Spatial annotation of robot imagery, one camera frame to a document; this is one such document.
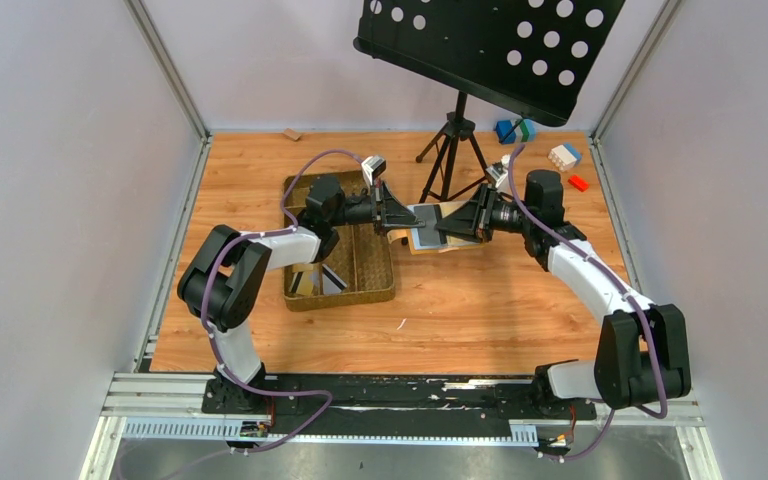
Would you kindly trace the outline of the dark grey card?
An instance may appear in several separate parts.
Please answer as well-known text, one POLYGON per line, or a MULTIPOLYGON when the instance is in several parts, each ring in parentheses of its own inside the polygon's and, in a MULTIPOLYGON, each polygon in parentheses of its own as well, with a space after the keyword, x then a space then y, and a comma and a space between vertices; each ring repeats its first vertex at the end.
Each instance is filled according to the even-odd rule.
POLYGON ((414 228, 411 233, 413 247, 416 250, 439 250, 447 244, 447 237, 436 229, 436 224, 443 218, 439 204, 416 204, 409 209, 425 221, 425 226, 414 228))

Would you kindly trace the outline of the yellow leather card holder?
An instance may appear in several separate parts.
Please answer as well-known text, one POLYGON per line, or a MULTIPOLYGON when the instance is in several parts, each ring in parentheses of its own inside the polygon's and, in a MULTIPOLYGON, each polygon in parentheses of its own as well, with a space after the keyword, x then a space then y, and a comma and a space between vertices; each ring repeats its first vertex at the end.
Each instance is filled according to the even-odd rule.
POLYGON ((438 230, 436 225, 460 208, 465 201, 423 203, 409 205, 408 209, 424 222, 421 227, 396 229, 387 235, 387 242, 408 246, 413 255, 446 253, 480 248, 480 242, 464 240, 438 230))

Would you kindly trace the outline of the white card with black stripe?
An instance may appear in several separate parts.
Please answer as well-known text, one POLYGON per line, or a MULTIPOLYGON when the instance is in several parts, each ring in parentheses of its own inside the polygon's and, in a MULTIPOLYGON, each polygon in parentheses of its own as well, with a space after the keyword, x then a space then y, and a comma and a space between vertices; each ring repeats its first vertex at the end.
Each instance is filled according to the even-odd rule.
POLYGON ((315 293, 315 272, 295 271, 291 275, 289 293, 293 296, 308 297, 315 293))

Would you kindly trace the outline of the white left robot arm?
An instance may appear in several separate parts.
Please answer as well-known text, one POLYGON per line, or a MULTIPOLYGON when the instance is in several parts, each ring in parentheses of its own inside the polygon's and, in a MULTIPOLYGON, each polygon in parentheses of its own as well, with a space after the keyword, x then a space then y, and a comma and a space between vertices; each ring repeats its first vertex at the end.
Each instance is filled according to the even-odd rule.
POLYGON ((205 329, 221 379, 253 400, 269 396, 262 387, 265 366, 248 324, 266 273, 320 263, 338 245, 340 227, 365 224, 384 236, 424 222, 382 180, 359 195, 347 195, 338 177, 327 174, 313 181, 304 208, 283 229, 241 232, 218 225, 211 230, 177 295, 205 329))

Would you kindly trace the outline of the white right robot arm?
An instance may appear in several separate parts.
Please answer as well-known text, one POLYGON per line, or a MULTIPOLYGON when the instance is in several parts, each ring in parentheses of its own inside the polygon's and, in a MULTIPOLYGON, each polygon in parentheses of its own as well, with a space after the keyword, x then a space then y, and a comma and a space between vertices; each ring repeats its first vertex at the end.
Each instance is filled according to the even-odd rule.
POLYGON ((619 410, 661 408, 690 393, 692 377, 685 316, 673 304, 658 305, 623 281, 596 254, 582 231, 564 217, 559 173, 533 170, 522 197, 506 199, 489 184, 435 224, 442 234, 486 243, 496 232, 522 236, 526 252, 560 279, 600 325, 595 357, 537 369, 549 401, 599 400, 619 410))

